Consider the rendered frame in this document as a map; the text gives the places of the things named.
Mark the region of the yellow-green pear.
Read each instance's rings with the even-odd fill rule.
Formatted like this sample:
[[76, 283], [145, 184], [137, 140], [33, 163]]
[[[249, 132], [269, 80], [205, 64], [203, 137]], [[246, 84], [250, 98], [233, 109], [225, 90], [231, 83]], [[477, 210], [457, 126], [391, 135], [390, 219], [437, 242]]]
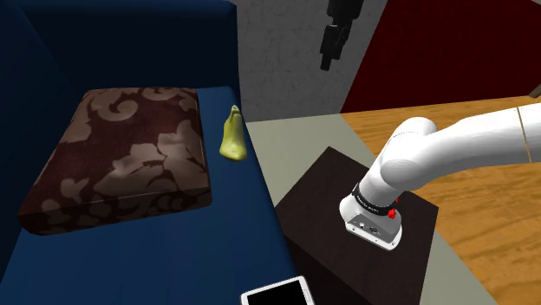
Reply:
[[224, 134], [219, 153], [225, 158], [234, 161], [240, 161], [247, 158], [243, 118], [236, 105], [231, 107], [230, 115], [224, 123]]

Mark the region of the white phone with black screen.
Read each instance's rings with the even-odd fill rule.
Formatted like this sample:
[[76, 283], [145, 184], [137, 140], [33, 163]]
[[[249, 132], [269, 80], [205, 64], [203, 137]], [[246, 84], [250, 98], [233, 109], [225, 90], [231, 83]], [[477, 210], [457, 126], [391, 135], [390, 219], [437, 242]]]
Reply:
[[316, 305], [304, 276], [246, 291], [240, 296], [241, 305]]

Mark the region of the dark blue sofa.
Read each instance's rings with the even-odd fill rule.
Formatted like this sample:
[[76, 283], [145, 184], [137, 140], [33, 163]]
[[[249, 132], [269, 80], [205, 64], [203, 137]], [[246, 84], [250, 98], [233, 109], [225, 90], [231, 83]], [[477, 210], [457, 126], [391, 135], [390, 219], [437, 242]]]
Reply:
[[[83, 94], [199, 94], [211, 205], [39, 237], [17, 213]], [[0, 305], [239, 305], [296, 274], [257, 156], [218, 148], [239, 101], [226, 0], [0, 0]]]

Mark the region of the brown patterned cushion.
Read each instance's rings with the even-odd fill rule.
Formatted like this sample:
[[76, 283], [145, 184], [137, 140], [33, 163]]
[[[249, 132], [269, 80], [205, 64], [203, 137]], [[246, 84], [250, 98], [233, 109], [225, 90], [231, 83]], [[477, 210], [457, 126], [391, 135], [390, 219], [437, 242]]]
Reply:
[[212, 202], [193, 88], [87, 91], [17, 218], [62, 234]]

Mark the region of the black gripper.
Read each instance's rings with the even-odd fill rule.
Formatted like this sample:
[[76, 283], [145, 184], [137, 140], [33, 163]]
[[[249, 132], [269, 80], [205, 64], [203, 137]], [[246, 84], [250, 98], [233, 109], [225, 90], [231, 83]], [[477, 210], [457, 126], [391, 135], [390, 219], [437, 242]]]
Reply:
[[333, 25], [327, 25], [320, 47], [320, 69], [328, 71], [332, 60], [340, 60], [351, 31], [351, 23], [359, 17], [364, 0], [329, 0], [327, 15]]

